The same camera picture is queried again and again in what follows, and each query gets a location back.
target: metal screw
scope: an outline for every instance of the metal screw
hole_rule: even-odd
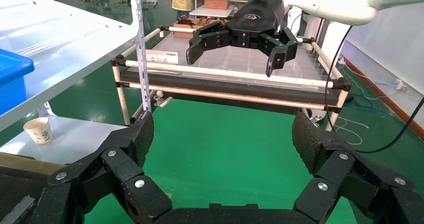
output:
[[[325,183],[318,183],[318,188],[323,191],[327,191],[329,189],[329,187]]]
[[[144,185],[145,185],[145,182],[143,180],[138,180],[138,181],[135,182],[136,188],[141,188]]]
[[[112,157],[112,156],[115,156],[116,155],[116,151],[115,150],[112,150],[112,151],[110,151],[110,152],[108,152],[107,153],[107,155],[109,156],[109,157]]]
[[[403,180],[402,178],[394,178],[394,181],[397,182],[397,183],[399,183],[399,184],[401,184],[401,185],[405,185],[406,184],[405,180]]]
[[[156,95],[157,95],[157,96],[159,96],[159,97],[161,97],[161,98],[163,98],[163,97],[164,97],[164,94],[163,94],[163,92],[162,92],[162,91],[157,91],[157,92],[156,92]]]
[[[349,158],[346,154],[343,154],[343,153],[339,154],[339,157],[341,159],[345,159],[345,160],[347,160]]]
[[[56,180],[62,180],[66,177],[66,173],[59,173],[56,175]]]

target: white table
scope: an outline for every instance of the white table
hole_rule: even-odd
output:
[[[53,0],[0,0],[0,7],[7,17],[0,48],[35,64],[24,76],[27,101],[0,116],[0,131],[131,47],[137,32]]]
[[[202,5],[199,8],[191,11],[190,15],[226,18],[233,11],[234,7],[235,6],[231,4],[228,7],[228,9],[215,9],[215,8],[205,8],[205,5]]]
[[[52,141],[35,143],[26,131],[0,147],[0,152],[33,157],[36,160],[68,164],[93,153],[114,130],[126,128],[72,118],[47,115]]]

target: black wire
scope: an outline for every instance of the black wire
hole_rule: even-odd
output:
[[[293,23],[291,23],[292,24],[292,26],[290,27],[290,30],[293,28],[293,24],[295,24],[295,22],[296,22],[296,19],[297,18],[299,18],[300,16],[302,16],[302,13],[300,13],[294,20],[293,20]]]
[[[327,119],[328,119],[328,123],[330,124],[330,127],[331,127],[331,130],[333,131],[333,132],[336,132],[335,130],[334,130],[334,126],[333,126],[333,124],[331,123],[331,120],[330,120],[330,113],[329,113],[329,106],[328,106],[328,104],[327,104],[327,91],[328,91],[328,86],[329,86],[329,81],[330,81],[330,76],[331,76],[331,71],[333,70],[333,66],[334,66],[334,63],[336,62],[336,59],[337,59],[337,55],[339,54],[339,52],[340,52],[340,49],[341,49],[341,47],[343,46],[343,43],[344,43],[344,40],[346,39],[346,37],[347,37],[347,35],[349,34],[349,32],[350,32],[350,30],[352,29],[352,26],[350,26],[349,27],[349,29],[347,30],[347,32],[346,32],[346,34],[344,35],[344,37],[343,37],[343,39],[342,39],[342,41],[340,42],[340,45],[338,46],[338,49],[337,49],[337,51],[335,52],[335,55],[334,55],[334,58],[332,59],[332,64],[331,64],[331,66],[330,66],[330,69],[329,69],[329,71],[328,71],[328,76],[327,76],[327,82],[325,83],[325,92],[324,92],[324,101],[325,101],[325,111],[327,112]]]
[[[379,148],[377,150],[374,151],[360,151],[357,150],[357,152],[359,153],[378,153],[381,152],[383,150],[386,150],[387,148],[393,146],[393,144],[395,144],[399,138],[401,138],[401,136],[404,134],[404,132],[408,129],[409,125],[411,124],[411,122],[413,121],[415,115],[417,115],[418,111],[421,109],[421,106],[424,104],[424,97],[421,99],[421,101],[419,102],[418,106],[415,108],[415,110],[413,111],[412,115],[410,116],[410,118],[408,119],[408,121],[405,123],[404,127],[402,128],[402,130],[400,131],[400,133],[393,139],[393,141],[391,141],[389,144],[387,144],[386,146]]]

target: label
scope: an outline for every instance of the label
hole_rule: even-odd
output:
[[[178,65],[178,53],[160,50],[146,50],[148,62]]]

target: paper cup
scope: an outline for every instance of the paper cup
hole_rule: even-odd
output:
[[[36,118],[28,121],[23,129],[31,136],[34,142],[45,144],[53,139],[49,119],[46,117]]]

